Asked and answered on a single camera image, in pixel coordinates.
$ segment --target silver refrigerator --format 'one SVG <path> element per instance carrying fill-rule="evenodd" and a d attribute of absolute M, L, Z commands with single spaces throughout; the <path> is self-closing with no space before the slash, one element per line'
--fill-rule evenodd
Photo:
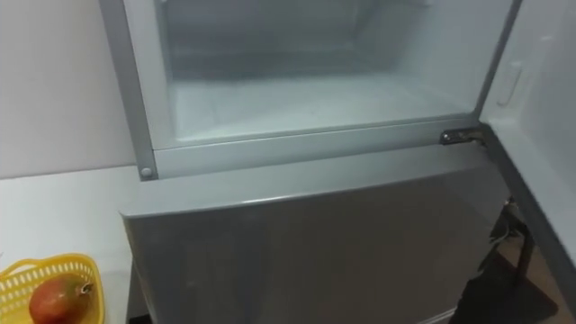
<path fill-rule="evenodd" d="M 447 323 L 514 195 L 576 304 L 576 3 L 100 0 L 155 323 Z"/>

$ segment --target yellow plastic basket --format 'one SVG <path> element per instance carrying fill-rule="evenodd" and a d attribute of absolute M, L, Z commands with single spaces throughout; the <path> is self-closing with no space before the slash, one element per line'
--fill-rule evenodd
<path fill-rule="evenodd" d="M 42 260 L 24 259 L 0 272 L 0 324 L 28 324 L 28 302 L 34 289 L 51 277 L 80 275 L 94 284 L 82 324 L 104 324 L 104 294 L 96 263 L 89 256 L 65 254 Z"/>

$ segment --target door hinge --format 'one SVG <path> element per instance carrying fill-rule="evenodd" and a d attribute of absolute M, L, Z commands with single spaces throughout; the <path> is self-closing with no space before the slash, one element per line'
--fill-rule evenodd
<path fill-rule="evenodd" d="M 440 135 L 440 144 L 442 145 L 468 143 L 472 141 L 478 142 L 482 146 L 486 146 L 480 128 L 472 127 L 458 130 L 445 130 L 442 132 L 442 135 Z"/>

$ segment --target white countertop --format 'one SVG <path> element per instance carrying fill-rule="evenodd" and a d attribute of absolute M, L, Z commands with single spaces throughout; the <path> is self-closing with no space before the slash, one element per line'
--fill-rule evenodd
<path fill-rule="evenodd" d="M 131 251 L 118 207 L 133 200 L 135 166 L 0 181 L 0 269 L 23 258 L 77 252 L 103 279 L 106 322 L 124 323 Z"/>

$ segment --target freezer compartment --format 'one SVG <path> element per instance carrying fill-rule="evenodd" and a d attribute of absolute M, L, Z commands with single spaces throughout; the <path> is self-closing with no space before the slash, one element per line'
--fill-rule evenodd
<path fill-rule="evenodd" d="M 156 99 L 169 107 L 156 118 L 162 104 L 148 100 L 155 149 L 462 117 L 477 104 L 511 5 L 155 1 L 168 97 Z M 137 20 L 146 97 L 162 85 L 150 81 L 153 35 L 138 35 L 153 19 Z"/>

